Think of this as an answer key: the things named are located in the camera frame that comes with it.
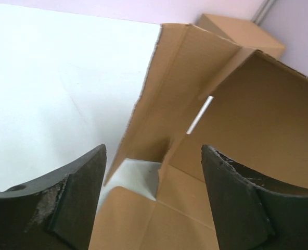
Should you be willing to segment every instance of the cardboard box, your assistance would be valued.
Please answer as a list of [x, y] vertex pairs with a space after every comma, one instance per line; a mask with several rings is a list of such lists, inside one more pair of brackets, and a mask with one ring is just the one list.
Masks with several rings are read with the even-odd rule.
[[[186, 134], [209, 96], [212, 103]], [[308, 78], [199, 27], [163, 24], [108, 175], [125, 158], [162, 162], [157, 201], [112, 190], [97, 215], [90, 249], [218, 249], [203, 144], [308, 188]]]
[[196, 25], [241, 46], [260, 49], [277, 59], [285, 51], [282, 43], [248, 20], [202, 14]]

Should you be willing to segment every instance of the closed cardboard box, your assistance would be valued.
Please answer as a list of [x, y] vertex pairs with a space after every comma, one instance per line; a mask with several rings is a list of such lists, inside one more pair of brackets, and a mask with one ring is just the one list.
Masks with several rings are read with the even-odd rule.
[[260, 49], [276, 59], [285, 51], [285, 46], [280, 41], [248, 20], [203, 14], [197, 26], [241, 46]]
[[90, 249], [218, 249], [201, 166], [203, 144], [308, 188], [308, 78], [197, 26], [163, 24], [108, 175], [125, 158], [162, 163], [157, 200], [112, 190], [96, 217]]

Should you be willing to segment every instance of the wall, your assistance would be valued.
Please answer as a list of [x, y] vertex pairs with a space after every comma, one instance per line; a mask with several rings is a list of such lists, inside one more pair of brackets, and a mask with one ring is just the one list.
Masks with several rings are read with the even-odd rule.
[[277, 0], [261, 27], [286, 45], [281, 61], [308, 76], [308, 1]]
[[194, 23], [201, 13], [251, 19], [263, 0], [0, 0], [0, 3], [149, 23]]

